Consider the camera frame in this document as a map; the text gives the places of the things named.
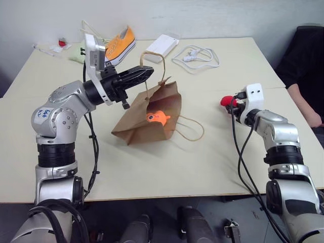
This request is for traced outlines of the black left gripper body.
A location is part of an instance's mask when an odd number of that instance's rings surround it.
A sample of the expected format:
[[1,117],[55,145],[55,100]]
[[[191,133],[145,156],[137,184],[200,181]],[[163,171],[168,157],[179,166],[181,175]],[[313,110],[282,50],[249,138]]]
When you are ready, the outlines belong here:
[[103,71],[101,71],[102,80],[100,81],[106,92],[106,97],[111,102],[121,102],[124,109],[129,109],[130,105],[127,102],[128,95],[125,89],[122,87],[122,80],[115,70],[113,65],[106,65]]

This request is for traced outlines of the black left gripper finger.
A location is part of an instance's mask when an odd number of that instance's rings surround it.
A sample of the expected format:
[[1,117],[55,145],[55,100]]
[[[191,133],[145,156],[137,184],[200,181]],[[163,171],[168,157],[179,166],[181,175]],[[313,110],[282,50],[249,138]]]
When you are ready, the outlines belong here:
[[146,77],[146,76],[124,77],[121,79],[120,87],[123,90],[127,90],[127,89],[137,86],[141,83],[144,83],[145,81],[147,81],[147,79],[148,79],[148,77]]
[[120,72],[122,81],[145,81],[154,73],[154,68],[150,66],[135,66],[126,71]]

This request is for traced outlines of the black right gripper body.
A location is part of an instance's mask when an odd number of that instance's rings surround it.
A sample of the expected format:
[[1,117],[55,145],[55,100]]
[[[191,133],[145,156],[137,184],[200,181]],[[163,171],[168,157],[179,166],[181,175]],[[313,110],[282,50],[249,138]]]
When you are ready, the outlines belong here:
[[246,104],[244,102],[237,102],[237,108],[235,109],[235,111],[232,114],[230,114],[233,121],[240,121],[240,117],[241,117],[245,107],[246,107]]

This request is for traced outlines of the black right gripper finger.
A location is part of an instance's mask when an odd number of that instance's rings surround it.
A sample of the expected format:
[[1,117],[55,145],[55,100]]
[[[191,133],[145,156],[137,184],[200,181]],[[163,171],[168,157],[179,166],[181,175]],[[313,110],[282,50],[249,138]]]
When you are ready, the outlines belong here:
[[237,101],[233,96],[227,96],[226,101],[227,101],[226,110],[229,114],[232,114],[237,108]]

